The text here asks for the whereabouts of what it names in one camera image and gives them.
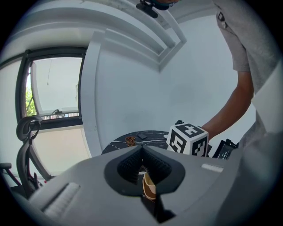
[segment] window frame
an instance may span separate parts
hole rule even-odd
[[[80,65],[80,73],[78,78],[79,79],[78,80],[79,116],[43,120],[41,122],[40,129],[45,130],[45,129],[62,128],[62,127],[69,127],[69,126],[76,126],[83,124],[81,117],[81,107],[80,107],[80,85],[81,85],[81,75],[82,75],[86,51],[87,48],[85,47],[51,47],[51,48],[25,51],[25,53],[22,55],[22,61],[19,67],[19,72],[16,82],[16,90],[15,90],[15,109],[16,109],[17,122],[19,122],[25,114],[26,82],[28,77],[28,68],[31,66],[31,63],[34,60],[42,60],[46,58],[81,57],[82,62]]]

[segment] round table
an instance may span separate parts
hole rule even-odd
[[[140,139],[137,135],[142,133],[147,136],[145,139]],[[108,146],[103,150],[102,154],[109,153],[111,151],[119,150],[125,147],[128,147],[128,144],[125,141],[125,138],[128,136],[135,136],[136,145],[150,145],[156,146],[162,149],[167,149],[168,145],[166,143],[166,139],[164,135],[168,135],[168,132],[157,131],[157,130],[144,130],[137,131],[132,133],[127,133],[116,140],[112,141]]]

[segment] chair backrest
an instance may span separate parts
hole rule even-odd
[[[37,155],[35,155],[34,150],[32,149],[32,141],[39,132],[41,121],[42,118],[40,116],[25,117],[19,121],[16,129],[16,134],[19,140],[23,141],[23,145],[17,155],[16,164],[19,178],[27,198],[29,198],[35,190],[39,189],[41,185],[37,180],[36,173],[34,173],[34,176],[30,174],[30,158],[33,160],[36,168],[43,170],[44,175],[48,180],[51,179],[51,175],[44,169],[39,158],[37,158]]]

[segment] hand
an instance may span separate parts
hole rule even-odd
[[[213,131],[209,128],[209,126],[203,125],[202,129],[204,129],[206,132],[208,132],[208,142],[214,138],[216,135],[213,133]]]

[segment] black pattern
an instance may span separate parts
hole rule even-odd
[[[207,152],[207,136],[193,143],[191,154],[204,157],[206,156],[206,152]]]
[[[192,128],[193,130],[191,134],[187,132],[189,127]],[[176,128],[179,129],[183,134],[185,134],[189,138],[192,138],[192,137],[195,137],[195,136],[198,136],[204,133],[203,130],[191,124],[181,124],[181,125],[176,126]]]
[[[182,141],[182,143],[176,141],[175,144],[175,140],[177,137]],[[187,141],[183,137],[181,137],[181,135],[179,135],[176,131],[172,130],[169,145],[175,152],[183,153],[186,147],[186,143]]]

